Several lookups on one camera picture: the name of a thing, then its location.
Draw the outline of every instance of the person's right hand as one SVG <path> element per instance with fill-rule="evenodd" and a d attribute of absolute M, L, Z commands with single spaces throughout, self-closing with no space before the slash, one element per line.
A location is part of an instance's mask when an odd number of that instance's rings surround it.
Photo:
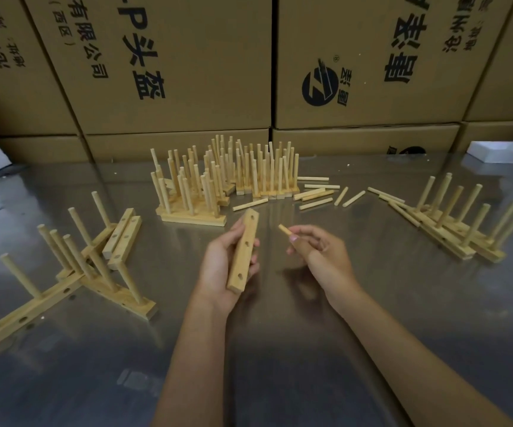
<path fill-rule="evenodd" d="M 287 253 L 298 252 L 324 289 L 330 305 L 340 311 L 340 303 L 354 291 L 361 291 L 353 274 L 345 243 L 335 235 L 313 225 L 289 228 L 292 245 Z"/>

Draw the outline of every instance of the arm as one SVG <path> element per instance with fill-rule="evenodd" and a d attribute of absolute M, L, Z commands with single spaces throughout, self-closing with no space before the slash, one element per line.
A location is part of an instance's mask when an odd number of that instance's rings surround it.
<path fill-rule="evenodd" d="M 207 247 L 152 427 L 223 425 L 225 327 L 239 299 L 239 295 L 225 286 L 235 244 L 244 230 L 239 220 Z M 259 241 L 255 240 L 255 246 L 258 245 Z M 249 278 L 259 270 L 256 257 L 251 258 Z"/>
<path fill-rule="evenodd" d="M 323 229 L 290 228 L 331 306 L 360 339 L 415 426 L 513 426 L 513 421 L 462 379 L 357 283 L 343 241 Z"/>

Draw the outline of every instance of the person's left arm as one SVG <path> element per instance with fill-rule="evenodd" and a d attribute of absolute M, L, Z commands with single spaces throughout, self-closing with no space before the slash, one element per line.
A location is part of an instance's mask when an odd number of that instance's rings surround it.
<path fill-rule="evenodd" d="M 244 231 L 239 220 L 205 251 L 152 427 L 223 425 L 225 327 L 239 299 L 225 287 L 235 246 Z M 259 270 L 256 257 L 251 258 L 249 278 Z"/>

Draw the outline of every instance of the forearm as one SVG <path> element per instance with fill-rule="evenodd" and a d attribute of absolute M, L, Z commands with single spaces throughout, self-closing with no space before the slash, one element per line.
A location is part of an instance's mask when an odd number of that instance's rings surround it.
<path fill-rule="evenodd" d="M 338 310 L 415 426 L 513 426 L 363 291 L 347 296 Z"/>
<path fill-rule="evenodd" d="M 152 427 L 221 427 L 227 318 L 192 296 L 177 339 Z"/>

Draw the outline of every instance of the metal table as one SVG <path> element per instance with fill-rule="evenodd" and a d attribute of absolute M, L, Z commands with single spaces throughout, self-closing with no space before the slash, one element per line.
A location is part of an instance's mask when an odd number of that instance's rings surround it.
<path fill-rule="evenodd" d="M 146 323 L 80 288 L 0 345 L 0 426 L 147 425 L 163 385 L 206 244 L 223 228 L 165 224 L 154 214 L 151 163 L 64 164 L 0 178 L 0 254 L 9 252 L 40 289 L 59 265 L 37 233 L 71 233 L 76 207 L 102 229 L 90 192 L 118 221 L 134 207 L 143 227 L 128 268 L 160 313 Z M 348 197 L 372 186 L 414 203 L 429 175 L 484 185 L 485 226 L 513 199 L 513 165 L 447 155 L 310 157 L 301 175 L 330 176 Z M 232 197 L 232 205 L 250 196 Z M 475 207 L 468 218 L 476 212 Z M 299 211 L 290 200 L 260 212 L 260 275 L 227 324 L 228 425 L 409 425 L 367 353 L 276 228 L 313 223 L 346 240 L 361 284 L 433 352 L 513 417 L 513 236 L 508 258 L 460 262 L 375 195 L 348 208 Z M 227 227 L 242 212 L 229 209 Z M 0 318 L 29 299 L 0 263 Z"/>

